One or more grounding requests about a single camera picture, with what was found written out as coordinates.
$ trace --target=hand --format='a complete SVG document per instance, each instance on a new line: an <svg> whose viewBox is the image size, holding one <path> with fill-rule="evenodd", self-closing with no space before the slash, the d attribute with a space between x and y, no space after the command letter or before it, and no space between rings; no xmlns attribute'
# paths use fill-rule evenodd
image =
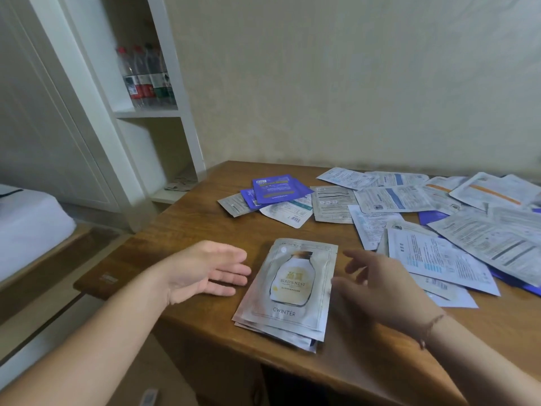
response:
<svg viewBox="0 0 541 406"><path fill-rule="evenodd" d="M235 289L211 282L244 286L252 270L242 265L246 251L231 245L201 241L150 268L166 283L168 302L176 304L198 293L232 296Z"/></svg>
<svg viewBox="0 0 541 406"><path fill-rule="evenodd" d="M346 273L361 272L355 282L333 278L333 288L376 321L418 340L424 327L444 313L398 260L364 250L347 250L344 255L352 258Z"/></svg>

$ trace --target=orange stripe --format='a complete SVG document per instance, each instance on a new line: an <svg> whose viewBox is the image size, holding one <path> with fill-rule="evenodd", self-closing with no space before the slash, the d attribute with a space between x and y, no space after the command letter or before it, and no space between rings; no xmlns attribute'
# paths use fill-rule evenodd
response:
<svg viewBox="0 0 541 406"><path fill-rule="evenodd" d="M427 187L431 187L431 188L434 188L434 189L439 189L440 191L445 191L445 192L451 192L450 189L447 189L447 188L444 188L444 187L441 187L440 185L434 185L434 184L426 184Z"/></svg>
<svg viewBox="0 0 541 406"><path fill-rule="evenodd" d="M492 191L491 189L483 188L483 187L480 187L479 185L470 185L470 187L474 189L478 189L479 191L482 191L482 192L486 192L487 194L500 197L502 199L505 199L506 201L512 202L513 204L521 205L521 203L517 201L516 199L506 197L505 195L500 194L499 192L496 192L496 191Z"/></svg>

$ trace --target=forearm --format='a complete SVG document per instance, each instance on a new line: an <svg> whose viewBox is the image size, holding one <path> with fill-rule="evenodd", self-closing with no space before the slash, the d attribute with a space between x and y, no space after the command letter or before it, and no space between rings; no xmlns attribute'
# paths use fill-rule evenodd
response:
<svg viewBox="0 0 541 406"><path fill-rule="evenodd" d="M115 294L57 350L0 394L6 405L105 405L167 305L147 270Z"/></svg>
<svg viewBox="0 0 541 406"><path fill-rule="evenodd" d="M471 405L539 404L539 382L451 317L434 326L427 348Z"/></svg>

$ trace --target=bed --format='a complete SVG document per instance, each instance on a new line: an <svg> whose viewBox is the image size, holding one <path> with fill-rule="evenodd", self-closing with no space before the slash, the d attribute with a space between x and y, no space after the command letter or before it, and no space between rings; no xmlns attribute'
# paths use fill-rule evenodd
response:
<svg viewBox="0 0 541 406"><path fill-rule="evenodd" d="M75 227L55 197L0 184L0 283L60 244Z"/></svg>

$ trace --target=stack of mask packets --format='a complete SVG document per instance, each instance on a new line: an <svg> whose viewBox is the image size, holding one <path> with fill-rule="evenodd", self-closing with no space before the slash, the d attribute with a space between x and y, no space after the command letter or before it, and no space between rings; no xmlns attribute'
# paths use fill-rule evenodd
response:
<svg viewBox="0 0 541 406"><path fill-rule="evenodd" d="M337 245L280 238L233 316L236 326L315 352L325 338Z"/></svg>
<svg viewBox="0 0 541 406"><path fill-rule="evenodd" d="M220 199L218 203L234 218L253 211L300 228L313 214L310 188L290 175L257 178L253 188Z"/></svg>

